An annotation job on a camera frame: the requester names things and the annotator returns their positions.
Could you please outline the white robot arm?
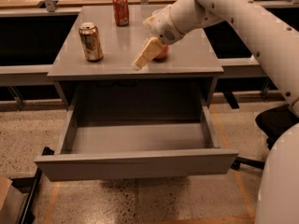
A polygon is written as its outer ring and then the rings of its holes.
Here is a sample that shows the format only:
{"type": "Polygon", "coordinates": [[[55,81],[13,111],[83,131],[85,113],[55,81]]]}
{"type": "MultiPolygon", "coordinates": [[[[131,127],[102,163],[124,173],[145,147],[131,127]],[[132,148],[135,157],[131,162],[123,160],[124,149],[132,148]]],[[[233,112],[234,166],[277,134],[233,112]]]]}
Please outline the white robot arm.
{"type": "Polygon", "coordinates": [[[299,33],[252,0],[177,0],[144,24],[153,33],[134,61],[142,68],[188,32],[227,21],[287,104],[256,118],[268,136],[255,224],[299,224],[299,33]]]}

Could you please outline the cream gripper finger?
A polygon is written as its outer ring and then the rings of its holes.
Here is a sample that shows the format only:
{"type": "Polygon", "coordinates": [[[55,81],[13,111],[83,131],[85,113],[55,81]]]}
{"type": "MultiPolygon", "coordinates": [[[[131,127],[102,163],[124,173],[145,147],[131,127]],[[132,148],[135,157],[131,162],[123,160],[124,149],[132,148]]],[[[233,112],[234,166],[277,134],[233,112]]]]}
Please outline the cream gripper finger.
{"type": "Polygon", "coordinates": [[[147,39],[132,63],[132,68],[140,70],[163,52],[163,43],[157,37],[147,39]]]}

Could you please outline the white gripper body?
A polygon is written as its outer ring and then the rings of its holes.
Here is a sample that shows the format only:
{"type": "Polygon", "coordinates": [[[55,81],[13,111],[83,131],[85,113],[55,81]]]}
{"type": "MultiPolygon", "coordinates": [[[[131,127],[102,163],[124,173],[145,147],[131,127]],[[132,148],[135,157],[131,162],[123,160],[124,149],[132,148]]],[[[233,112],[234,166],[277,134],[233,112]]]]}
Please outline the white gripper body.
{"type": "Polygon", "coordinates": [[[165,45],[173,45],[184,37],[171,17],[171,5],[155,10],[143,24],[165,45]]]}

